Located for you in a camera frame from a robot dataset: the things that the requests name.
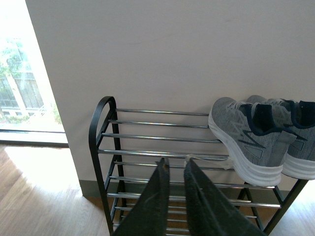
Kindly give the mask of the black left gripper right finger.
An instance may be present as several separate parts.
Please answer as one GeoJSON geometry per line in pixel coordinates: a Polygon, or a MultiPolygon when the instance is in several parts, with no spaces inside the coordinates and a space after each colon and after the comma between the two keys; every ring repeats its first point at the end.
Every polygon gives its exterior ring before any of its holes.
{"type": "Polygon", "coordinates": [[[192,236],[264,236],[211,182],[198,165],[188,160],[184,170],[187,221],[192,236]]]}

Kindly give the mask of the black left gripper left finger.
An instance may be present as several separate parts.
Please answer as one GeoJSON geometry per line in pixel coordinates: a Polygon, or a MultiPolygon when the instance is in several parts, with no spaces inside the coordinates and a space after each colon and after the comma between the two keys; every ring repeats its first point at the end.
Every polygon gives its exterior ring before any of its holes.
{"type": "Polygon", "coordinates": [[[136,205],[112,233],[114,236],[164,236],[170,194],[169,161],[162,158],[136,205]]]}

